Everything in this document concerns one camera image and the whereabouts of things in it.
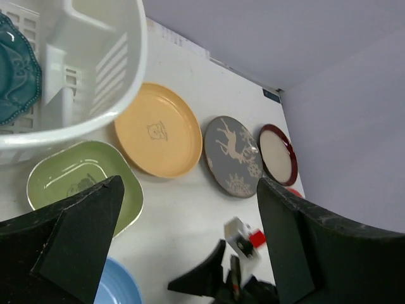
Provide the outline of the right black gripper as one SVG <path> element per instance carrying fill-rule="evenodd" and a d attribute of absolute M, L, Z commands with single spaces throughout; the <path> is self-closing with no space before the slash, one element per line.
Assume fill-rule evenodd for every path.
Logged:
<path fill-rule="evenodd" d="M 170 281 L 167 290 L 211 298 L 218 294 L 218 303 L 278 303 L 277 289 L 269 282 L 259 281 L 251 276 L 242 286 L 240 260 L 235 255 L 230 257 L 230 270 L 223 283 L 222 261 L 225 249 L 225 240 L 219 240 L 203 262 Z"/>

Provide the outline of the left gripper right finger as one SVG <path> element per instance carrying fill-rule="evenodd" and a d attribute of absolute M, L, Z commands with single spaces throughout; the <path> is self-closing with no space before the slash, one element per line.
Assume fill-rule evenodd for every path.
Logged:
<path fill-rule="evenodd" d="M 259 214 L 280 303 L 403 303 L 404 234 L 345 218 L 271 179 Z"/>

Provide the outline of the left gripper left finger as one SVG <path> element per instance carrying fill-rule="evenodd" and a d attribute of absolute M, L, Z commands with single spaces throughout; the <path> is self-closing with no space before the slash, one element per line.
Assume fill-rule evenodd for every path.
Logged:
<path fill-rule="evenodd" d="M 123 203 L 119 175 L 1 222 L 1 303 L 93 303 Z"/>

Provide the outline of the blue round plate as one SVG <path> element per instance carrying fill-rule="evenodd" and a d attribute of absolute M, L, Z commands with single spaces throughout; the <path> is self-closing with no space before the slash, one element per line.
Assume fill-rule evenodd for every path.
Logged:
<path fill-rule="evenodd" d="M 119 262 L 107 257 L 99 282 L 95 304 L 142 304 L 140 289 L 131 273 Z"/>

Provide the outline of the green square plate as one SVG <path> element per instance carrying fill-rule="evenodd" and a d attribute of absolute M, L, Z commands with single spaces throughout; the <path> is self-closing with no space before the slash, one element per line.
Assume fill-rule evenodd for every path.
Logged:
<path fill-rule="evenodd" d="M 40 209 L 113 175 L 119 175 L 125 187 L 114 232 L 117 237 L 141 215 L 144 193 L 123 155 L 106 142 L 78 142 L 41 160 L 27 180 L 28 203 L 33 210 Z"/>

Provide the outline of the dark red rimmed plate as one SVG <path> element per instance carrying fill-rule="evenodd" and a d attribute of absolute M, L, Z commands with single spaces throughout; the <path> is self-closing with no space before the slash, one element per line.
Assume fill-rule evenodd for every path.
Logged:
<path fill-rule="evenodd" d="M 276 125 L 264 125 L 259 133 L 259 150 L 269 177 L 284 187 L 292 186 L 298 177 L 298 163 L 285 133 Z"/>

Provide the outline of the grey reindeer plate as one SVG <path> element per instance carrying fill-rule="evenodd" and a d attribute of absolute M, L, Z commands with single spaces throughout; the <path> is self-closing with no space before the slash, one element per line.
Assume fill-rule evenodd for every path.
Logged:
<path fill-rule="evenodd" d="M 204 134 L 204 153 L 217 183 L 231 196 L 250 198 L 263 176 L 263 162 L 256 140 L 238 120 L 218 116 Z"/>

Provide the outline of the orange round bear plate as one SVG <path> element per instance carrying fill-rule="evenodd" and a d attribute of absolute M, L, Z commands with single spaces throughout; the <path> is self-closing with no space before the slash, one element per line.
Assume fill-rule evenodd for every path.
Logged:
<path fill-rule="evenodd" d="M 203 137 L 189 105 L 175 92 L 145 82 L 114 121 L 125 155 L 147 174 L 174 179 L 198 163 Z"/>

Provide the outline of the teal scalloped plate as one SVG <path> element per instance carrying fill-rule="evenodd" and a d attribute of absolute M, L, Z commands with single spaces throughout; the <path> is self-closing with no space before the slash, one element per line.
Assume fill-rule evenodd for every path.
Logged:
<path fill-rule="evenodd" d="M 42 69 L 31 43 L 1 14 L 1 125 L 8 125 L 42 96 Z"/>

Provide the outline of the red and teal floral plate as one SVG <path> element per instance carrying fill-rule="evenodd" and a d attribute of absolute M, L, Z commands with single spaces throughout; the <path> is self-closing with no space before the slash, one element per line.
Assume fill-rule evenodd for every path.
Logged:
<path fill-rule="evenodd" d="M 291 187 L 286 187 L 286 190 L 288 190 L 290 193 L 294 194 L 295 196 L 299 198 L 304 198 L 304 196 L 297 190 L 291 188 Z"/>

